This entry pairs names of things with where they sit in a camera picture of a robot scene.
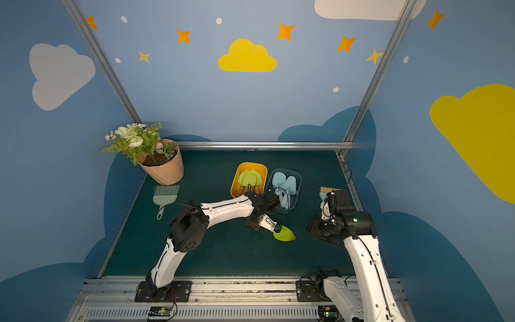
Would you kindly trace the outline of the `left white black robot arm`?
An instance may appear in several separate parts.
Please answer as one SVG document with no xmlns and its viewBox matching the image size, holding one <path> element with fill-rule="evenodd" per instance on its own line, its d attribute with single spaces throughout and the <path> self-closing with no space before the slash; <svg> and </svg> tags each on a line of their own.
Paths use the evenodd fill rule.
<svg viewBox="0 0 515 322">
<path fill-rule="evenodd" d="M 165 248 L 146 277 L 150 292 L 156 293 L 172 283 L 183 258 L 200 245 L 207 230 L 214 225 L 237 218 L 248 218 L 252 224 L 267 229 L 275 237 L 282 233 L 291 237 L 290 230 L 268 216 L 279 204 L 279 197 L 273 191 L 264 194 L 250 191 L 234 199 L 202 203 L 186 209 L 170 224 Z"/>
</svg>

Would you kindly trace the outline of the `blue-grey storage box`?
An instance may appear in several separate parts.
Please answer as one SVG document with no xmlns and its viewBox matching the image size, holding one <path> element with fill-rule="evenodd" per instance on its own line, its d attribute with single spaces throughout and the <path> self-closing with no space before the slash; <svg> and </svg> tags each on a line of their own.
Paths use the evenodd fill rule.
<svg viewBox="0 0 515 322">
<path fill-rule="evenodd" d="M 280 198 L 279 198 L 279 196 L 282 193 L 284 193 L 284 189 L 283 188 L 273 189 L 273 187 L 272 187 L 272 177 L 273 177 L 274 173 L 277 172 L 277 171 L 280 171 L 280 172 L 284 173 L 286 175 L 286 177 L 288 177 L 288 176 L 295 176 L 296 180 L 297 180 L 297 194 L 292 198 L 292 205 L 291 205 L 291 208 L 289 210 L 288 209 L 282 209 L 281 206 L 280 206 Z M 278 198 L 279 198 L 279 205 L 274 208 L 275 212 L 282 213 L 282 214 L 287 214 L 287 213 L 290 213 L 295 208 L 295 206 L 297 204 L 297 201 L 299 199 L 299 196 L 300 196 L 301 184 L 302 184 L 302 176 L 298 172 L 296 172 L 296 171 L 289 170 L 289 169 L 283 169 L 283 168 L 276 168 L 276 169 L 274 169 L 271 172 L 271 174 L 270 174 L 270 176 L 268 178 L 268 181 L 266 183 L 264 192 L 267 193 L 269 191 L 273 191 L 278 196 Z"/>
</svg>

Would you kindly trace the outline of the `green shovel wooden handle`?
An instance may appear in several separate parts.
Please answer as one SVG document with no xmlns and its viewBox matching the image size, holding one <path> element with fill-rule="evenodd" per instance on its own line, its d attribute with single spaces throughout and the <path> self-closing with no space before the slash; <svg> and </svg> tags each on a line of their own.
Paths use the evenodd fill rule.
<svg viewBox="0 0 515 322">
<path fill-rule="evenodd" d="M 238 180 L 237 180 L 237 196 L 240 196 L 240 195 L 243 194 L 243 191 L 244 191 L 244 185 L 243 185 L 244 177 L 245 177 L 245 171 L 243 171 L 239 175 Z"/>
<path fill-rule="evenodd" d="M 261 193 L 260 185 L 262 184 L 262 175 L 257 170 L 252 170 L 252 174 L 256 177 L 253 188 L 256 193 Z"/>
<path fill-rule="evenodd" d="M 254 188 L 253 188 L 253 184 L 254 184 L 254 180 L 256 179 L 256 177 L 252 174 L 252 171 L 248 171 L 248 175 L 245 177 L 245 181 L 246 181 L 246 188 L 244 190 L 244 193 L 247 193 L 249 191 L 254 191 Z"/>
</svg>

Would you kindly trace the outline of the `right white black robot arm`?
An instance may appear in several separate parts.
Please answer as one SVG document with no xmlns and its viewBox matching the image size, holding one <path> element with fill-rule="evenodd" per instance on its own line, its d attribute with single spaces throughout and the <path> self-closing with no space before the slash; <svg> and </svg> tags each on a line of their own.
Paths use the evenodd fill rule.
<svg viewBox="0 0 515 322">
<path fill-rule="evenodd" d="M 374 221 L 369 213 L 351 209 L 345 191 L 327 192 L 321 214 L 312 218 L 308 233 L 350 255 L 361 299 L 336 270 L 317 275 L 317 286 L 344 321 L 404 321 L 388 282 Z"/>
</svg>

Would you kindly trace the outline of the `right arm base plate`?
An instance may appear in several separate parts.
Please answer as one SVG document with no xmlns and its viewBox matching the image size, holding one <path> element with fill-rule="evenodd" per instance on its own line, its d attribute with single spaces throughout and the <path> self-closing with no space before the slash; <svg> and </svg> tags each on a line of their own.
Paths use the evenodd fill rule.
<svg viewBox="0 0 515 322">
<path fill-rule="evenodd" d="M 302 276 L 295 284 L 298 302 L 323 302 L 327 299 L 320 283 L 309 276 Z"/>
</svg>

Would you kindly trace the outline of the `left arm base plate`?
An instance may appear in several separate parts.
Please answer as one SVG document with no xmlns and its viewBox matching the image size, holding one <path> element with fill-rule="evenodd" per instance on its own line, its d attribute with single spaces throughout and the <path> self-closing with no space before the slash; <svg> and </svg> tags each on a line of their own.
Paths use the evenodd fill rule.
<svg viewBox="0 0 515 322">
<path fill-rule="evenodd" d="M 186 303 L 189 301 L 191 281 L 173 281 L 166 287 L 153 289 L 150 283 L 138 284 L 134 301 L 136 303 Z"/>
</svg>

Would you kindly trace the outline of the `green shovel corner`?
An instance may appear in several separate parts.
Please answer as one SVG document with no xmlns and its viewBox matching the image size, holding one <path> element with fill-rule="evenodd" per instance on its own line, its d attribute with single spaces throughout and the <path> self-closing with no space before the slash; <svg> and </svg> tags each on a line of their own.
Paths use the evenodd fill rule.
<svg viewBox="0 0 515 322">
<path fill-rule="evenodd" d="M 244 177 L 244 182 L 243 182 L 244 190 L 245 190 L 245 188 L 246 188 L 246 186 L 247 186 L 246 181 L 245 181 L 245 177 Z"/>
</svg>

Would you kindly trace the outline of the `green shovel wooden handle back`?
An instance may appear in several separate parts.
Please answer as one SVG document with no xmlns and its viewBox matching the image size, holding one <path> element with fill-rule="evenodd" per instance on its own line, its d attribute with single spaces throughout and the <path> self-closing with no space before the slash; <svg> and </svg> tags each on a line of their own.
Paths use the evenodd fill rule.
<svg viewBox="0 0 515 322">
<path fill-rule="evenodd" d="M 262 184 L 262 175 L 257 170 L 252 170 L 252 174 L 256 177 L 253 188 L 256 193 L 261 193 L 260 185 Z"/>
</svg>

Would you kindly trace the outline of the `blue shovel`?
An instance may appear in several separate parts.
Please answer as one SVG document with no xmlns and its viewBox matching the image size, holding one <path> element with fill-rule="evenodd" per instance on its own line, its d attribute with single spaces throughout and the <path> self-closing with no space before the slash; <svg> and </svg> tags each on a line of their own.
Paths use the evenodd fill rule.
<svg viewBox="0 0 515 322">
<path fill-rule="evenodd" d="M 280 196 L 280 206 L 282 209 L 288 209 L 289 207 L 289 200 L 288 200 L 288 195 L 287 194 L 284 194 L 282 193 Z"/>
<path fill-rule="evenodd" d="M 282 184 L 284 189 L 286 204 L 285 209 L 290 209 L 292 205 L 292 198 L 297 194 L 297 180 L 295 176 L 288 176 Z"/>
<path fill-rule="evenodd" d="M 279 189 L 282 188 L 284 182 L 286 181 L 287 177 L 284 173 L 277 171 L 274 173 L 272 177 L 272 187 L 273 189 Z"/>
</svg>

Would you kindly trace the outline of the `yellow storage box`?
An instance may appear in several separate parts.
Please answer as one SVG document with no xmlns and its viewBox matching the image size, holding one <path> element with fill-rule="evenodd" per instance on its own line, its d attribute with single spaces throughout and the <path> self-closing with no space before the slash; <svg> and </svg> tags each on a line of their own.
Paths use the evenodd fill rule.
<svg viewBox="0 0 515 322">
<path fill-rule="evenodd" d="M 236 170 L 236 174 L 234 176 L 234 180 L 231 185 L 230 193 L 233 198 L 239 197 L 239 196 L 237 196 L 237 180 L 238 180 L 239 175 L 243 171 L 250 171 L 250 170 L 257 170 L 259 173 L 261 173 L 262 184 L 260 185 L 260 188 L 261 188 L 261 193 L 264 192 L 264 188 L 266 186 L 266 179 L 268 176 L 268 168 L 263 164 L 259 164 L 259 163 L 255 163 L 255 162 L 243 162 L 238 166 L 238 168 Z"/>
</svg>

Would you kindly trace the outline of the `green trowel yellow handle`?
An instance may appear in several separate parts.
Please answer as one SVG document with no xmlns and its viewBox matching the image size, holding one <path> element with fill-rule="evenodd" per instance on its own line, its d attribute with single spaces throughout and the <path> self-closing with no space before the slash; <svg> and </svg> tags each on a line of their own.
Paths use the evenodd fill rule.
<svg viewBox="0 0 515 322">
<path fill-rule="evenodd" d="M 273 236 L 276 240 L 283 242 L 290 242 L 296 240 L 296 236 L 289 228 L 283 225 L 277 224 L 275 221 L 271 219 L 267 219 L 266 223 L 269 225 L 269 231 L 273 233 Z"/>
</svg>

